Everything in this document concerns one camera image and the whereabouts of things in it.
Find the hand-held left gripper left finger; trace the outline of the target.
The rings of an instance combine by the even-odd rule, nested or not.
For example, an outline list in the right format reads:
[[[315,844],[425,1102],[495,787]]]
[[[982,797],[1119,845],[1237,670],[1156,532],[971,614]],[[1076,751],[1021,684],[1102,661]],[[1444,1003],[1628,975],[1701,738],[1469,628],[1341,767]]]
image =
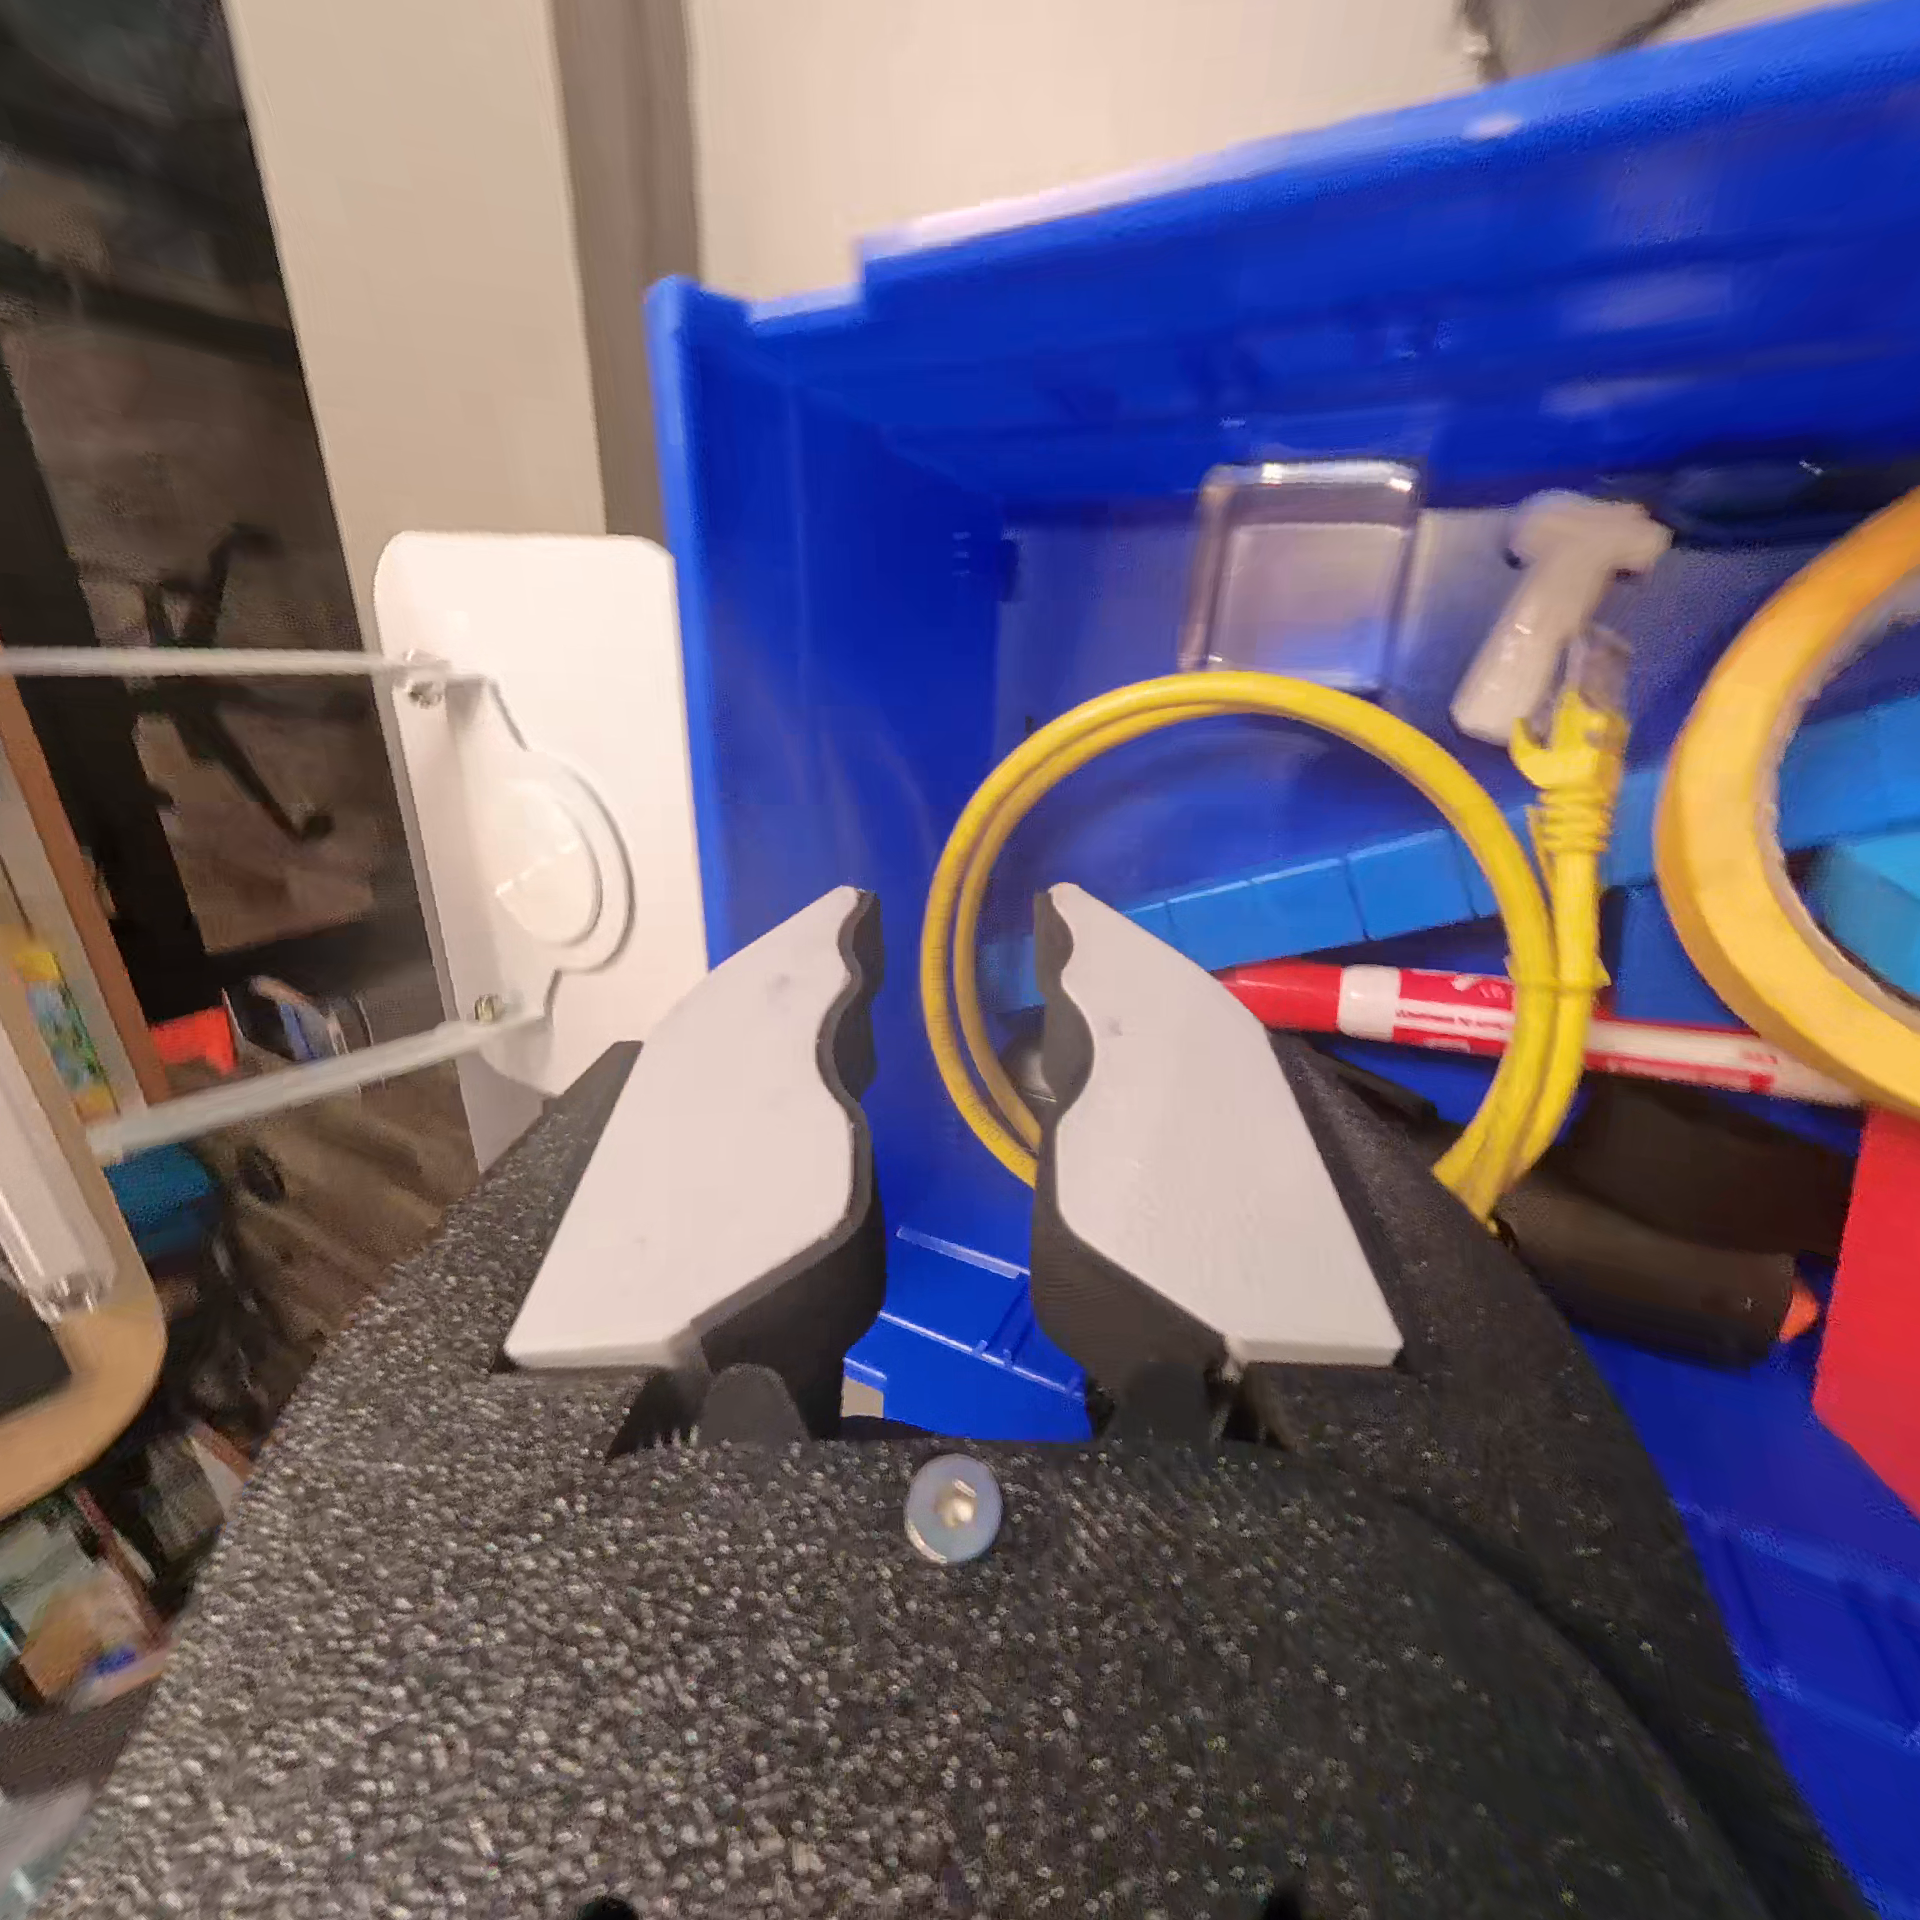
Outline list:
[[[837,1387],[885,1290],[879,900],[841,885],[639,1045],[505,1334],[520,1374],[739,1365]]]

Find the clear acrylic rod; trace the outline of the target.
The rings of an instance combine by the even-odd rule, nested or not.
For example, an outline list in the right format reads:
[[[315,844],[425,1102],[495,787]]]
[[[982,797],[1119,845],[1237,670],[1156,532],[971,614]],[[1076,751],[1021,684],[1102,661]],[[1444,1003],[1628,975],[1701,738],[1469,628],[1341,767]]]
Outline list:
[[[86,1127],[96,1164],[112,1166],[163,1146],[185,1146],[279,1113],[293,1113],[360,1087],[384,1085],[439,1066],[453,1066],[486,1046],[551,1026],[547,1007],[519,1007],[492,997],[478,1002],[478,1017],[447,1019],[417,1036],[360,1046],[337,1059],[295,1063],[237,1076],[216,1087],[165,1100],[115,1121]]]
[[[203,647],[5,647],[6,682],[377,682],[431,705],[449,689],[488,686],[492,675],[439,657],[321,649]]]

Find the white stand plate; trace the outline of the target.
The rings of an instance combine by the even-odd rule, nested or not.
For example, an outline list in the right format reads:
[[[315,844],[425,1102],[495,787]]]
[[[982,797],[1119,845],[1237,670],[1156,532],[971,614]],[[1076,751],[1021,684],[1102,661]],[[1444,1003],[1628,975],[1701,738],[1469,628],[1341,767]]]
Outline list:
[[[676,573],[623,534],[397,534],[375,633],[488,1169],[708,970]]]

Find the clear plastic box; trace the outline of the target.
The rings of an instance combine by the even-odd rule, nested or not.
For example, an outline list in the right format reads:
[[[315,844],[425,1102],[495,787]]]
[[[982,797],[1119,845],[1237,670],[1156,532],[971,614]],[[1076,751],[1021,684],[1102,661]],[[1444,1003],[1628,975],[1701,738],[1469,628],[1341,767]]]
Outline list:
[[[1177,673],[1247,670],[1377,698],[1422,511],[1411,465],[1214,467],[1196,498]]]

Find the white spray trigger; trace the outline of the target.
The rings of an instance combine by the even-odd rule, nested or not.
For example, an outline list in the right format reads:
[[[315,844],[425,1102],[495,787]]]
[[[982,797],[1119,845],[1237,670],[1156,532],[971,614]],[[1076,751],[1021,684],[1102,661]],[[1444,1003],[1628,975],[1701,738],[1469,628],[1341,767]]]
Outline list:
[[[1621,579],[1652,572],[1670,542],[1633,501],[1560,490],[1521,501],[1507,538],[1519,580],[1456,684],[1454,729],[1495,747],[1509,747],[1521,725],[1547,731],[1551,698],[1599,601]]]

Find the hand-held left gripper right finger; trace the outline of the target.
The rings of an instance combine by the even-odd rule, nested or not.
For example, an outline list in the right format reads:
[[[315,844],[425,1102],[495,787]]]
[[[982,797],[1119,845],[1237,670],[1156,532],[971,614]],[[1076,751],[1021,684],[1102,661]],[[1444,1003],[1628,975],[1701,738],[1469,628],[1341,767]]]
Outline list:
[[[1035,898],[1035,963],[1047,1339],[1112,1405],[1161,1375],[1395,1367],[1376,1259],[1260,1019],[1075,883]]]

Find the red plastic block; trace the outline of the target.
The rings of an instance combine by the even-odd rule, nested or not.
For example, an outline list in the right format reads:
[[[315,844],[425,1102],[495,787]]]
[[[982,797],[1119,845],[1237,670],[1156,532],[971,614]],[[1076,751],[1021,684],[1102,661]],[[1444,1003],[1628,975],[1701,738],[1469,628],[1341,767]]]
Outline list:
[[[1917,1514],[1917,1121],[1896,1111],[1863,1121],[1813,1410]]]

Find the blue segmented plastic bar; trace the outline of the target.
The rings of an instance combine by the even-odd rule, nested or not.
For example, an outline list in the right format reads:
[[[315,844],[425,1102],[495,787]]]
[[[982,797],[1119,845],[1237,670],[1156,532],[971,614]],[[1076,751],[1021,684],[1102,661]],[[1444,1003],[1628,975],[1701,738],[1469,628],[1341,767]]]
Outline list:
[[[1628,1017],[1710,1025],[1728,1012],[1679,946],[1655,879],[1652,825],[1677,722],[1663,716],[1628,758],[1606,859],[1625,892],[1608,921],[1606,967]],[[1819,702],[1797,729],[1781,771],[1777,829],[1788,852],[1916,825],[1916,679]],[[1092,892],[1206,970],[1281,956],[1420,942],[1441,929],[1497,917],[1471,855],[1399,779],[1377,801],[1359,796],[1369,758],[1335,750],[1310,772],[1307,851],[1124,897],[1116,879]]]

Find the yellow tape roll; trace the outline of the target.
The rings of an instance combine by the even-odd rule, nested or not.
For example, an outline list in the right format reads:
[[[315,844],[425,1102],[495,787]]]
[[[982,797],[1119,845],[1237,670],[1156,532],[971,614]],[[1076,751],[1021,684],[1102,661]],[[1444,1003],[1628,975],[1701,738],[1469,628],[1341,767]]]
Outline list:
[[[1816,553],[1747,620],[1670,746],[1652,851],[1694,970],[1765,1041],[1917,1116],[1916,1012],[1846,957],[1792,886],[1781,771],[1806,710],[1917,563],[1909,492]]]

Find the blue plastic bin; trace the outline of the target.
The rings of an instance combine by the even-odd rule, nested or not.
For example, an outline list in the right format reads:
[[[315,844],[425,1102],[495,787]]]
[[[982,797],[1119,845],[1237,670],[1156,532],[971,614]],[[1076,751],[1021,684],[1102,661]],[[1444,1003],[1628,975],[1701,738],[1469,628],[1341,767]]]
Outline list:
[[[1916,485],[1916,4],[1513,79],[1156,175],[877,234],[851,285],[646,302],[710,961],[852,883],[885,909],[872,1129],[895,1236],[854,1349],[900,1421],[1079,1437],[1023,1299],[1023,1188],[933,1069],[933,861],[1029,729],[1177,657],[1221,465],[1424,481],[1376,698],[1488,781],[1448,698],[1549,490],[1675,547],[1603,612],[1631,750],[1823,542]],[[1307,851],[1344,746],[1253,717],[1075,777],[999,863],[982,988],[1035,998],[1031,897]],[[1883,1916],[1916,1916],[1916,1516],[1822,1431],[1811,1358],[1593,1342],[1707,1565],[1766,1726]]]

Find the red marker pen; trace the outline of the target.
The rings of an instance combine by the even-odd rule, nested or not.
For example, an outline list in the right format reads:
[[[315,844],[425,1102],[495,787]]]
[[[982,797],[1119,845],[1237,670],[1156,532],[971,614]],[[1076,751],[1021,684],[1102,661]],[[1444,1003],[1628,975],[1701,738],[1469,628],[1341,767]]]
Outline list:
[[[1501,975],[1325,965],[1281,957],[1227,967],[1219,981],[1265,1026],[1493,1060],[1516,1029],[1516,988]],[[1857,1095],[1732,1026],[1657,1025],[1597,1011],[1589,1073],[1679,1087],[1851,1111]]]

